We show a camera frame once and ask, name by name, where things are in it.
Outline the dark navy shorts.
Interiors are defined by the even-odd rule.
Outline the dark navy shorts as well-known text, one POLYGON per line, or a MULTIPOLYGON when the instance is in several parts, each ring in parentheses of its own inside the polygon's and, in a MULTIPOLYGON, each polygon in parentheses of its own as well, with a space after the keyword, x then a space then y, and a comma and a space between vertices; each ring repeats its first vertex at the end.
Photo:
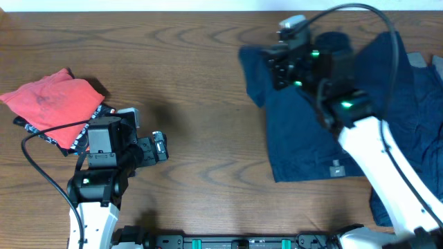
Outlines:
MULTIPOLYGON (((411 67, 404 43, 399 41, 398 46, 399 65, 395 90, 396 84, 403 80, 411 67)), ((381 113, 390 88, 391 50, 390 34, 381 33, 355 59, 355 85, 369 94, 375 113, 381 113)), ((320 125, 311 107, 310 97, 294 86, 281 91, 273 88, 271 74, 259 46, 241 47, 239 61, 245 74, 248 96, 266 112, 267 149, 275 181, 333 178, 335 175, 330 169, 334 161, 338 161, 345 176, 363 175, 360 167, 342 150, 334 136, 320 125)), ((384 118, 386 121, 390 105, 384 118)))

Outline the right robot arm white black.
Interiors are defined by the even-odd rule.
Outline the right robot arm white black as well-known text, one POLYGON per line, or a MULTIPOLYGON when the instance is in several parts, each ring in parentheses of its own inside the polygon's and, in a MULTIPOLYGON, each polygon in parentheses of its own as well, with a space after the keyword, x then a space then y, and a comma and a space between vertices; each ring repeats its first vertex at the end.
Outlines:
POLYGON ((417 91, 398 33, 354 53, 344 33, 280 32, 280 43, 243 48, 247 92, 266 111, 276 181, 365 176, 393 233, 363 226, 335 235, 335 248, 441 248, 442 101, 417 91), (425 177, 413 166, 431 159, 425 177))

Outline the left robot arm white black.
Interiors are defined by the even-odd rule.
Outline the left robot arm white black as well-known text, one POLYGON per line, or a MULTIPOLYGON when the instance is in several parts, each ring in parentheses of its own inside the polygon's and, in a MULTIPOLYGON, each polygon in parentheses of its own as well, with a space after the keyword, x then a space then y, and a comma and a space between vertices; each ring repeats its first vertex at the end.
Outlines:
POLYGON ((89 122, 88 167, 77 166, 67 190, 70 211, 69 248, 153 248, 148 233, 136 226, 116 229, 122 198, 140 167, 169 158, 167 137, 160 131, 138 138, 138 121, 118 114, 89 122))

